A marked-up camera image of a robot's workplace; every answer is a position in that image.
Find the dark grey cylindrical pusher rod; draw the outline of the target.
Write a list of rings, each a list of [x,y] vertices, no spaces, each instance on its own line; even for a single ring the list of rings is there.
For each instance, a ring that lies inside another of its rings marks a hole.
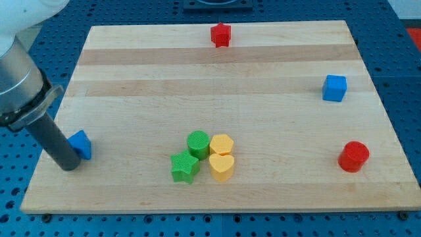
[[[81,163],[81,158],[47,113],[26,129],[62,170],[72,171]]]

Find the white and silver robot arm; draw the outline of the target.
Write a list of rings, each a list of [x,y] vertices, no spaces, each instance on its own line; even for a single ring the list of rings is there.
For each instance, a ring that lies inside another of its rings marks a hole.
[[[16,35],[59,13],[68,2],[1,1],[1,126],[11,132],[26,129],[64,171],[76,169],[81,157],[47,113],[63,87],[52,85]]]

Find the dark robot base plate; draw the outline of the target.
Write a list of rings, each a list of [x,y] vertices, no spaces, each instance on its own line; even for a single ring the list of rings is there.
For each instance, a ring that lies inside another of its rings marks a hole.
[[[253,0],[183,0],[184,11],[200,10],[250,10]]]

